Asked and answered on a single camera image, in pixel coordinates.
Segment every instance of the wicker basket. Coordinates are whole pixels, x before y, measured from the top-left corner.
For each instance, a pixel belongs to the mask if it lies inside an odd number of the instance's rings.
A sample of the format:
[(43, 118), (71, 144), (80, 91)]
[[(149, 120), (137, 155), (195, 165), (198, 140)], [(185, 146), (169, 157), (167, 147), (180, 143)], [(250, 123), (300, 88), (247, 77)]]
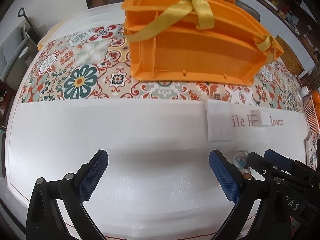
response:
[(284, 54), (281, 55), (281, 59), (283, 60), (285, 66), (292, 75), (299, 76), (304, 69), (297, 56), (281, 37), (277, 36), (276, 41), (278, 41), (280, 46), (284, 49)]
[(306, 113), (309, 129), (311, 132), (314, 133), (314, 135), (316, 136), (316, 139), (319, 140), (320, 128), (319, 128), (318, 118), (316, 116), (316, 111), (315, 111), (311, 94), (305, 97), (303, 106), (304, 106), (304, 111)]

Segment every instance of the crate handle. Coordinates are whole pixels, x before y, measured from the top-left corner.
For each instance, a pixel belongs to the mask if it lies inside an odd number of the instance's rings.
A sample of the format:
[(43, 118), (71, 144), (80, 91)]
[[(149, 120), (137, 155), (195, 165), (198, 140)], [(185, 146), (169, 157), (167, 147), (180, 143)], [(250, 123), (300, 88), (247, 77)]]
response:
[(180, 21), (192, 11), (196, 12), (199, 19), (199, 24), (196, 25), (198, 30), (213, 28), (214, 16), (206, 0), (180, 0), (169, 6), (156, 19), (135, 34), (126, 35), (126, 38), (129, 42), (148, 40)]
[(267, 34), (263, 36), (265, 39), (262, 43), (256, 43), (257, 48), (260, 51), (266, 51), (267, 52), (267, 62), (266, 64), (271, 64), (275, 58), (276, 58), (276, 44), (275, 39), (272, 35)]

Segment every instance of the table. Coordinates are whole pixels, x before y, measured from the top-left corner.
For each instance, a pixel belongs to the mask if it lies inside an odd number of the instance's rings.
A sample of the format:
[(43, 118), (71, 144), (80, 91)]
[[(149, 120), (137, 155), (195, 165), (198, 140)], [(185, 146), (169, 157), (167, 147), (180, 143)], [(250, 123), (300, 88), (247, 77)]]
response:
[[(148, 239), (154, 232), (159, 239), (210, 239), (233, 206), (208, 166), (212, 149), (263, 154), (272, 147), (306, 162), (308, 127), (292, 76), (279, 60), (265, 66), (251, 87), (138, 82), (130, 76), (119, 7), (73, 16), (30, 66), (9, 117), (8, 188), (28, 207), (37, 178), (61, 179), (105, 149), (109, 166), (84, 206), (107, 239)], [(246, 125), (236, 128), (233, 142), (208, 142), (207, 98), (230, 101), (239, 118), (267, 107), (284, 125)]]
[(21, 103), (89, 98), (217, 99), (303, 113), (284, 63), (264, 66), (250, 87), (206, 82), (139, 82), (123, 24), (98, 26), (51, 41), (33, 65)]

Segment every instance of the black handle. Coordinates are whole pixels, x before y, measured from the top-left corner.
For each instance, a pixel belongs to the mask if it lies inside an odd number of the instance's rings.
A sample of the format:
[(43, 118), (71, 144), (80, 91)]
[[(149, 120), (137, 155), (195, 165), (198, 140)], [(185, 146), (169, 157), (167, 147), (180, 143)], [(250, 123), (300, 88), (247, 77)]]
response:
[(27, 16), (26, 16), (26, 13), (24, 12), (24, 8), (23, 7), (21, 7), (20, 8), (20, 10), (19, 10), (19, 12), (18, 12), (18, 17), (25, 17), (25, 18), (27, 18)]

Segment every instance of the orange fruit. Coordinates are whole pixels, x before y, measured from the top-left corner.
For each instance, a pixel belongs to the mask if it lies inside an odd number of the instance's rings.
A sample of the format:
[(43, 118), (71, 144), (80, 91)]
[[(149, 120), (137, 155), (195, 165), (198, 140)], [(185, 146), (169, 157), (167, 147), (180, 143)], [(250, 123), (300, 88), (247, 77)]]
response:
[(315, 110), (317, 118), (320, 119), (320, 104), (316, 104)]
[(320, 104), (320, 93), (318, 91), (316, 90), (312, 91), (311, 96), (312, 96), (312, 101), (315, 105)]

